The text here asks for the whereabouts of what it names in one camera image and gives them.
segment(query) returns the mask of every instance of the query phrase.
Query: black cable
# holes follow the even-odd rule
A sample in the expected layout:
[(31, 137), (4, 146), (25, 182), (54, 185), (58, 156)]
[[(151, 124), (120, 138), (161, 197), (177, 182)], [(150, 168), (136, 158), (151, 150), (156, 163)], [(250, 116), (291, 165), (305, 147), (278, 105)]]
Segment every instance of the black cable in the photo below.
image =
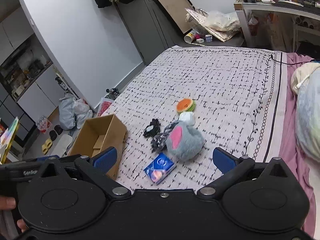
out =
[(311, 62), (311, 61), (304, 61), (304, 62), (297, 62), (297, 63), (284, 63), (284, 62), (275, 60), (275, 59), (273, 58), (273, 55), (271, 55), (271, 58), (272, 58), (273, 61), (275, 61), (275, 62), (282, 63), (282, 64), (286, 64), (286, 65), (297, 65), (297, 64), (302, 64), (302, 63), (309, 63), (309, 62)]

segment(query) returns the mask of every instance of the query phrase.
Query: pink bedsheet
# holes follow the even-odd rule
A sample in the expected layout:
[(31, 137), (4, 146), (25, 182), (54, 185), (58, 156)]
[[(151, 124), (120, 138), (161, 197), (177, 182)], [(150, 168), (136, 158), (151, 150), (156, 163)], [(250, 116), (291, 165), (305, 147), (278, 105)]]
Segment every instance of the pink bedsheet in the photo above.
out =
[[(298, 56), (296, 53), (287, 53), (287, 63), (298, 63), (312, 60), (309, 56)], [(305, 163), (305, 154), (297, 146), (295, 136), (295, 117), (297, 96), (290, 87), (291, 76), (297, 67), (302, 64), (288, 65), (287, 101), (284, 115), (284, 126), (279, 156), (283, 158), (290, 170), (300, 182), (310, 200), (309, 214), (302, 229), (311, 237), (316, 228), (316, 200), (313, 188), (309, 184), (309, 167)]]

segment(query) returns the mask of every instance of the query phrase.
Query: bed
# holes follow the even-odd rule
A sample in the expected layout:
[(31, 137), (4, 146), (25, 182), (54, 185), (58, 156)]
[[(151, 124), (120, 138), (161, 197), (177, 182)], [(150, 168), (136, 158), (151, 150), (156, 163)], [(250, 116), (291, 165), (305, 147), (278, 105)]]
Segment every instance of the bed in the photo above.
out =
[[(303, 61), (296, 54), (249, 48), (173, 47), (164, 51), (104, 113), (115, 113), (128, 129), (117, 181), (131, 190), (197, 190), (221, 176), (212, 162), (215, 147), (257, 162), (280, 156), (311, 201), (304, 230), (313, 236), (314, 195), (308, 166), (295, 147), (295, 98), (288, 89), (297, 66), (287, 68), (287, 60)], [(162, 128), (176, 120), (175, 106), (182, 98), (196, 101), (195, 127), (205, 144), (194, 159), (175, 161), (177, 168), (153, 186), (143, 169), (156, 154), (143, 130), (153, 118), (159, 119)]]

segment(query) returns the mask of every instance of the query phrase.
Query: small box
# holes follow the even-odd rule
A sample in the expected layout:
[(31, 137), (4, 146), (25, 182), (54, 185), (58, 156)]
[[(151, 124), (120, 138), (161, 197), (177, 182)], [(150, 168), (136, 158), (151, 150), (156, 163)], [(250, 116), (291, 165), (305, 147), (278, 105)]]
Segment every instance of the small box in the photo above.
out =
[(160, 153), (152, 163), (144, 169), (147, 176), (158, 185), (176, 167), (166, 155)]
[(208, 34), (205, 36), (205, 41), (206, 42), (211, 42), (212, 41), (212, 35)]
[(68, 156), (81, 154), (94, 157), (109, 147), (117, 150), (116, 164), (106, 173), (116, 179), (127, 134), (126, 126), (114, 115), (87, 119)]

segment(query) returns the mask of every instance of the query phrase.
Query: patterned bedsheet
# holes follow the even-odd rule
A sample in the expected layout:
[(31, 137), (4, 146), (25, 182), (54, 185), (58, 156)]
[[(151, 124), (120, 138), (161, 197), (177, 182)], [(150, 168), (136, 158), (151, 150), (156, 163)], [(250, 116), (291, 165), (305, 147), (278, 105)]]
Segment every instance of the patterned bedsheet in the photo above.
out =
[[(287, 68), (271, 56), (287, 59), (280, 51), (233, 47), (170, 48), (159, 55), (105, 112), (115, 113), (128, 129), (117, 181), (132, 190), (197, 190), (221, 176), (212, 162), (215, 147), (257, 162), (278, 156)], [(162, 129), (176, 120), (175, 106), (182, 98), (196, 101), (195, 127), (206, 142), (194, 159), (176, 162), (168, 177), (153, 186), (143, 169), (156, 153), (143, 130), (152, 118)]]

